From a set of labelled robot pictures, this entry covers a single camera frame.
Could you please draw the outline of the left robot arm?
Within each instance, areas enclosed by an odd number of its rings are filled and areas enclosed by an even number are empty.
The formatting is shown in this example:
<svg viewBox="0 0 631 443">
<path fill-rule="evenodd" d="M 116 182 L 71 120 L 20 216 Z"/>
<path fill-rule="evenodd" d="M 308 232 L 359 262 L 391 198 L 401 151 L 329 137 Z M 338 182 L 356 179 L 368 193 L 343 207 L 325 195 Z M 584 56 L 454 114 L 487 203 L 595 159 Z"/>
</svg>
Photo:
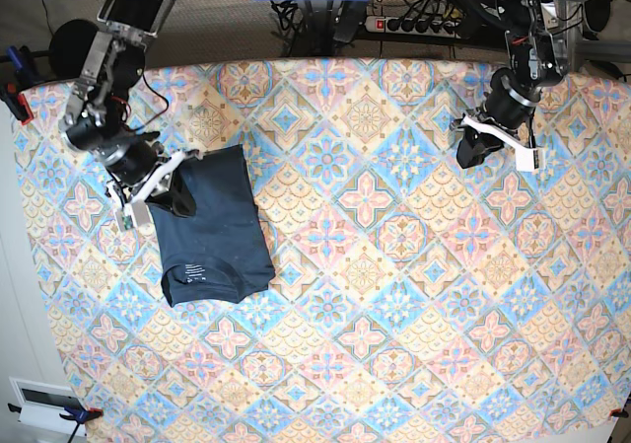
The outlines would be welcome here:
<svg viewBox="0 0 631 443">
<path fill-rule="evenodd" d="M 463 169 L 477 167 L 510 147 L 517 169 L 533 173 L 544 166 L 534 114 L 542 90 L 560 84 L 567 74 L 565 42 L 546 27 L 541 0 L 494 0 L 495 15 L 480 0 L 464 1 L 504 32 L 509 65 L 493 73 L 484 101 L 452 122 L 450 131 L 460 135 L 456 160 Z"/>
</svg>

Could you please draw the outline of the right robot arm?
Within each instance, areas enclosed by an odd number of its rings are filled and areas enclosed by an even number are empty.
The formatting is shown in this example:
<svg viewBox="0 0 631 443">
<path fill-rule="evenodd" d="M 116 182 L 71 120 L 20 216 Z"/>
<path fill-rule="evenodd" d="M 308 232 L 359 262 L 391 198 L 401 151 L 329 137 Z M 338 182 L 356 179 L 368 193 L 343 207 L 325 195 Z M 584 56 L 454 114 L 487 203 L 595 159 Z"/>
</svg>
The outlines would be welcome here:
<svg viewBox="0 0 631 443">
<path fill-rule="evenodd" d="M 131 127 L 131 89 L 145 78 L 146 52 L 175 0 L 105 0 L 93 37 L 59 123 L 73 150 L 103 165 L 106 189 L 125 229 L 145 222 L 153 204 L 177 217 L 191 217 L 196 203 L 181 175 L 196 150 L 165 152 L 147 121 Z"/>
</svg>

